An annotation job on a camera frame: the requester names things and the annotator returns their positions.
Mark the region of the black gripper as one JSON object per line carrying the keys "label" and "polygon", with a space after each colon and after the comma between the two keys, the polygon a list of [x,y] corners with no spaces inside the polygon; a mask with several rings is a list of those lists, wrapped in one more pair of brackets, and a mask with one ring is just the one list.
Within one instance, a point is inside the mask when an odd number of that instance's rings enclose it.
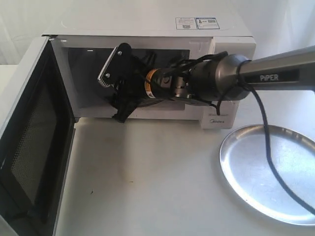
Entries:
{"label": "black gripper", "polygon": [[112,118],[119,123],[125,123],[136,108],[149,106],[144,91],[146,64],[131,53],[127,43],[116,46],[97,77],[101,86],[114,90],[110,104],[117,112]]}

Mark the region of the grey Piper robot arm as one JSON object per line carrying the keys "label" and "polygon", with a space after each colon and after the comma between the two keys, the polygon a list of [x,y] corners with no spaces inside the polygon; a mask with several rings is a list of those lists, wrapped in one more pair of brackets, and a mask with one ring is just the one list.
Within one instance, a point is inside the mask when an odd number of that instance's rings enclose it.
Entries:
{"label": "grey Piper robot arm", "polygon": [[122,43],[106,60],[97,81],[113,89],[108,99],[118,122],[155,102],[210,106],[220,113],[222,102],[239,101],[259,90],[315,89],[313,46],[256,60],[223,51],[197,59],[176,55],[165,67],[156,67],[157,58],[153,50],[139,58]]}

